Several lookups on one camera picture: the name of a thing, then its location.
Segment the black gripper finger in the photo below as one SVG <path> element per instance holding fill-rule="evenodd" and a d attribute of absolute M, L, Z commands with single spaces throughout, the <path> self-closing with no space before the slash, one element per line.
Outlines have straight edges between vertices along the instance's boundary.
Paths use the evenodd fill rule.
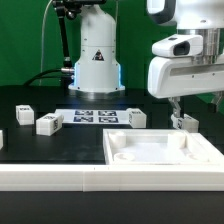
<path fill-rule="evenodd" d="M 180 129 L 182 126 L 181 107 L 179 105 L 179 101 L 180 101 L 179 97 L 170 97 L 169 98 L 169 102 L 173 109 L 173 113 L 171 115 L 171 120 L 173 122 L 173 127 L 175 129 Z"/>
<path fill-rule="evenodd" d="M 214 97 L 209 104 L 209 110 L 212 113 L 217 113 L 222 101 L 224 100 L 224 91 L 214 92 L 213 95 Z"/>

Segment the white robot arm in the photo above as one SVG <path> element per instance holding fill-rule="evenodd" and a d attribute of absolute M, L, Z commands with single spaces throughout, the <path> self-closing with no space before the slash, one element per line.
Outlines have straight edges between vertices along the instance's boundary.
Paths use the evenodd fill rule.
<path fill-rule="evenodd" d="M 176 33 L 152 45 L 148 91 L 167 98 L 176 129 L 196 129 L 199 122 L 181 113 L 182 96 L 215 94 L 217 108 L 224 93 L 224 0 L 147 0 L 147 11 L 158 25 Z M 70 89 L 93 98 L 121 90 L 120 66 L 115 59 L 115 21 L 98 5 L 82 7 L 81 56 L 74 65 Z"/>

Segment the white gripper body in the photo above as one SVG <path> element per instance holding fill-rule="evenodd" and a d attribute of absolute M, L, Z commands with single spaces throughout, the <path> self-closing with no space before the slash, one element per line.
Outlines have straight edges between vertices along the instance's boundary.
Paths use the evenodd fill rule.
<path fill-rule="evenodd" d="M 224 90 L 224 54 L 215 64 L 195 65 L 190 57 L 155 57 L 148 71 L 148 91 L 170 98 Z"/>

